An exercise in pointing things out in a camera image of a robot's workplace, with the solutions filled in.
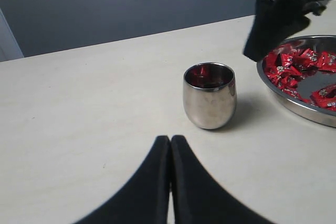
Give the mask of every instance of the stainless steel bowl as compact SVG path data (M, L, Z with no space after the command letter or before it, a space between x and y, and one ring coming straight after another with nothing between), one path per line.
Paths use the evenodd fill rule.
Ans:
M336 52L336 36L316 35L287 39L279 48L275 49L275 53L286 53L286 50L294 48L311 48L317 52ZM306 104L288 94L283 93L280 89L273 85L273 83L271 83L265 75L264 61L257 63L257 70L260 78L271 89L274 97L287 109L308 120L336 127L336 112ZM306 80L299 82L297 90L303 98L309 98L309 94L311 94L311 92L322 89L323 87L333 83L336 83L336 74L316 74L313 77L309 77Z

